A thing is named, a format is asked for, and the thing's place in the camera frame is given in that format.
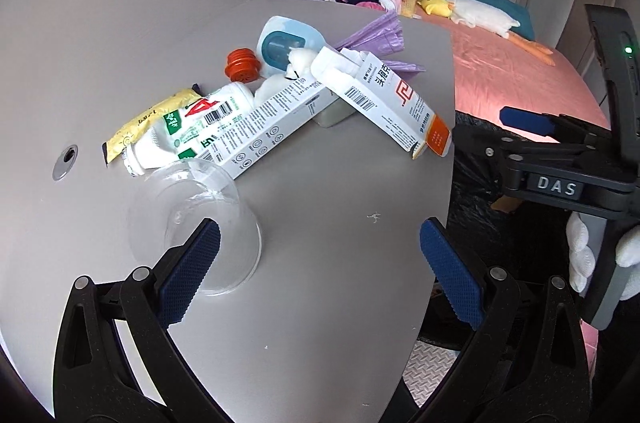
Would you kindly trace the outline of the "white gloved hand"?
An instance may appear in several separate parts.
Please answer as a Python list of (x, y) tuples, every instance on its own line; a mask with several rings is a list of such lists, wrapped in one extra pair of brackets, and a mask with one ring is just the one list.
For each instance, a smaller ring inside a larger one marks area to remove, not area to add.
[[(605, 220), (587, 214), (573, 212), (566, 224), (568, 259), (570, 260), (570, 286), (582, 293), (596, 268), (600, 253)], [(620, 268), (629, 269), (628, 281), (621, 301), (627, 301), (639, 294), (640, 243), (639, 227), (630, 229), (618, 241), (615, 261)]]

